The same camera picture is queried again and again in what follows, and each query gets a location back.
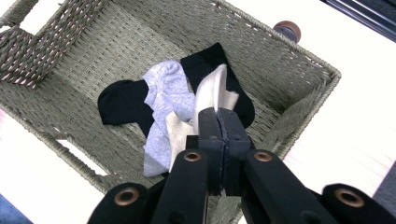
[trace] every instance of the basket handle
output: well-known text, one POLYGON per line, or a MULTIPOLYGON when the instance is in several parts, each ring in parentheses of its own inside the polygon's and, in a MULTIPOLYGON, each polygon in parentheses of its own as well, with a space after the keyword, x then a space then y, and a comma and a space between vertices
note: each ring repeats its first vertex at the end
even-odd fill
POLYGON ((0 28, 3 26, 20 25, 38 0, 17 0, 0 18, 0 28))

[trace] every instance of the sock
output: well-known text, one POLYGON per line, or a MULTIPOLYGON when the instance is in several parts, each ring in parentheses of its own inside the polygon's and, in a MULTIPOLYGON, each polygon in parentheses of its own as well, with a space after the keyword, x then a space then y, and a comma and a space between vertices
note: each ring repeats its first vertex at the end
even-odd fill
POLYGON ((144 103, 149 87, 144 80, 122 80, 110 84, 99 95, 98 109, 103 124, 136 122, 148 137, 154 122, 152 109, 144 103))
POLYGON ((192 119, 195 96, 189 92, 181 64, 166 61, 152 66, 143 79, 148 83, 145 103, 151 107, 154 124, 144 145, 144 175, 159 175, 169 170, 171 144, 166 127, 166 116, 172 111, 183 121, 192 119))
POLYGON ((190 122, 182 121, 174 111, 166 116, 166 128, 171 144, 171 160, 169 166, 169 172, 171 172, 177 154, 186 149, 187 135, 193 135, 194 130, 190 122))
POLYGON ((238 115, 245 128, 250 126, 255 117, 254 105, 242 90, 231 66, 227 62, 220 43, 183 58, 180 62, 194 92, 197 92, 198 85, 204 77, 213 72, 219 65, 225 63, 227 65, 226 90, 235 91, 239 94, 233 111, 238 115))
POLYGON ((198 114, 201 110, 209 107, 214 107, 216 112, 218 112, 219 107, 233 110, 235 103, 238 101, 238 94, 226 91, 226 80, 227 66, 221 64, 199 84, 192 118, 192 127, 195 134, 199 134, 198 114))

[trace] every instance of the cuff of sock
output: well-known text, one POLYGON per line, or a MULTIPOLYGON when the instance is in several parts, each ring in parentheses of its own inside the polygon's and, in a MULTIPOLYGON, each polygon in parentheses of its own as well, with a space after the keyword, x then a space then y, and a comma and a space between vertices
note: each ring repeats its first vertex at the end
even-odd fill
POLYGON ((204 49, 197 53, 194 53, 186 58, 180 60, 183 68, 194 66, 199 63, 205 63, 208 59, 221 58, 225 59, 224 50, 220 43, 216 43, 208 49, 204 49))

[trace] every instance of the screw hole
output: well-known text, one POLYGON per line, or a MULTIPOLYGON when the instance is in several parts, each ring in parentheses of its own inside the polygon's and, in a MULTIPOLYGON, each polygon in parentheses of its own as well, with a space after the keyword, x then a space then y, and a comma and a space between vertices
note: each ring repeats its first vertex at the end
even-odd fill
POLYGON ((120 190, 116 197, 114 198, 114 202, 119 206, 126 206, 131 203, 134 203, 139 197, 139 191, 134 188, 127 188, 120 190))
POLYGON ((201 159, 201 155, 196 152, 190 152, 184 155, 184 160, 186 161, 198 161, 201 159))
POLYGON ((254 158, 256 158, 258 161, 270 161, 272 156, 266 152, 257 152, 254 154, 254 158))
POLYGON ((340 202, 349 205, 351 207, 362 207, 364 206, 364 200, 349 189, 338 189, 335 191, 335 196, 340 202))

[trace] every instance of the fabric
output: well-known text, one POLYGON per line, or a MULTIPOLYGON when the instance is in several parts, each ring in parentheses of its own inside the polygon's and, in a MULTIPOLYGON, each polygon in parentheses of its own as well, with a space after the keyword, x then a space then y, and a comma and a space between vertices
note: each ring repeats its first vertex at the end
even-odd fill
POLYGON ((98 97, 103 124, 121 125, 136 122, 148 137, 154 118, 144 103, 149 87, 144 80, 121 80, 106 87, 98 97))
POLYGON ((0 194, 0 223, 33 223, 18 208, 0 194))
POLYGON ((396 217, 396 162, 377 189, 373 199, 396 217))
POLYGON ((194 135, 194 130, 190 122, 182 121, 173 111, 166 116, 166 128, 171 144, 171 164, 169 167, 169 172, 171 172, 177 154, 186 149, 187 135, 194 135))
POLYGON ((238 115, 245 128, 250 126, 255 118, 255 109, 251 99, 242 90, 231 66, 227 62, 223 48, 220 43, 216 43, 208 49, 192 54, 180 60, 184 72, 192 86, 192 90, 197 92, 198 85, 204 77, 213 72, 219 65, 227 65, 227 91, 235 91, 239 94, 234 112, 238 115))
POLYGON ((214 107, 217 112, 219 107, 233 110, 238 101, 238 94, 226 91, 227 66, 221 64, 215 71, 205 77, 198 86, 192 127, 195 134, 199 134, 198 114, 201 110, 214 107))
POLYGON ((181 64, 165 61, 152 66, 143 79, 148 83, 145 103, 151 107, 154 123, 144 145, 144 175, 167 172, 170 167, 171 147, 166 128, 166 116, 175 111, 183 121, 193 115, 195 96, 189 91, 181 64))

